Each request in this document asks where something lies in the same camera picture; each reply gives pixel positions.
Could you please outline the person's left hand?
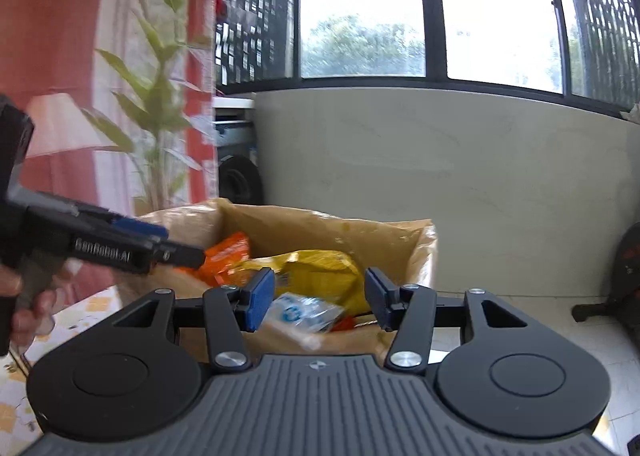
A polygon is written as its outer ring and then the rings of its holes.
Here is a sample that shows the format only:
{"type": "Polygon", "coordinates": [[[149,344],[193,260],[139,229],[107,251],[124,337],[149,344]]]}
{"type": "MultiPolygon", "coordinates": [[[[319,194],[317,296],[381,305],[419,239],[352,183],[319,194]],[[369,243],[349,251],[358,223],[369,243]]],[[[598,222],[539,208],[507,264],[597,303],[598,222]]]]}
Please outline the person's left hand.
{"type": "Polygon", "coordinates": [[[82,267],[79,260],[67,261],[53,279],[53,288],[43,291],[29,308],[17,309],[12,318],[11,346],[24,354],[35,338],[46,336],[55,326],[54,316],[66,306],[67,289],[82,267]]]}

